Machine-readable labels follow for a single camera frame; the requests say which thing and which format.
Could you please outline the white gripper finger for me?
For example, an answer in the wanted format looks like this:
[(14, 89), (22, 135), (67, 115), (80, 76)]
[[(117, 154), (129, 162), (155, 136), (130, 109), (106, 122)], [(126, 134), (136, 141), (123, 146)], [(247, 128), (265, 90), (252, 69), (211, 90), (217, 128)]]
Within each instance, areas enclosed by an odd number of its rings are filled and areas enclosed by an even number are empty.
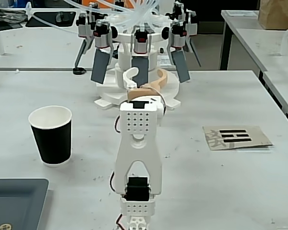
[(137, 83), (132, 80), (133, 77), (137, 76), (139, 69), (137, 67), (132, 67), (123, 73), (124, 87), (127, 90), (137, 89)]

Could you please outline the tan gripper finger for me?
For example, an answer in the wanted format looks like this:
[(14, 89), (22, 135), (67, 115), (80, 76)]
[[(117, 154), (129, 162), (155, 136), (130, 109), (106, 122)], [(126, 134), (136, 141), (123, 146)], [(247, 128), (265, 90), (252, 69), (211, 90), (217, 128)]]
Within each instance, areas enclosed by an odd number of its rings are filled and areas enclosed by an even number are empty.
[(165, 87), (168, 82), (168, 71), (164, 69), (158, 69), (157, 74), (158, 74), (157, 86), (159, 88)]

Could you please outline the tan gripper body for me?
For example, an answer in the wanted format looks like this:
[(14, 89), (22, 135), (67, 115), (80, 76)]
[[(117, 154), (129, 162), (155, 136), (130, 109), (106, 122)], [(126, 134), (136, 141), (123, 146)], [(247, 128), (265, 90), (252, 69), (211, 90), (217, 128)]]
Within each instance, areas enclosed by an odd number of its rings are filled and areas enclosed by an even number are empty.
[(133, 100), (144, 96), (158, 96), (163, 88), (162, 83), (149, 83), (136, 88), (135, 85), (127, 85), (127, 100)]

